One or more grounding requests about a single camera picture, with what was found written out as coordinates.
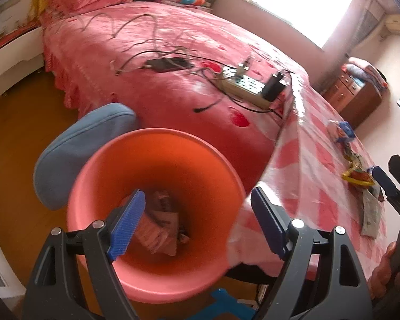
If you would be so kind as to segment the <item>person's right hand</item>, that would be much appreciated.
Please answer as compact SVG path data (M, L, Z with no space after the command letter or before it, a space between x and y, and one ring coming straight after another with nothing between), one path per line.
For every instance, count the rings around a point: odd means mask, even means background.
M386 253L382 256L379 265L374 269L368 280L369 293L372 300L382 298L387 292L387 285L392 276L390 258L394 254L396 247L396 241L388 245Z

